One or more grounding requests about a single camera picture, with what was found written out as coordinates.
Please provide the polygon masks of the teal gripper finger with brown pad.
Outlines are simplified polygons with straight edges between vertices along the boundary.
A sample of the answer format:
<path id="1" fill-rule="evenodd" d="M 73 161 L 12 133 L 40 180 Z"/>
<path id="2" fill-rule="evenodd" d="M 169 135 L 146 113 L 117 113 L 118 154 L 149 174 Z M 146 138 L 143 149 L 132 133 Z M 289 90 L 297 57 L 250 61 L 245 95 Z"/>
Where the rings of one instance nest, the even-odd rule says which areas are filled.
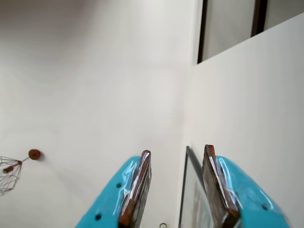
<path id="1" fill-rule="evenodd" d="M 202 179 L 215 228 L 287 228 L 277 204 L 230 159 L 205 145 Z"/>
<path id="2" fill-rule="evenodd" d="M 109 180 L 77 228 L 138 228 L 152 179 L 151 152 L 129 158 Z"/>

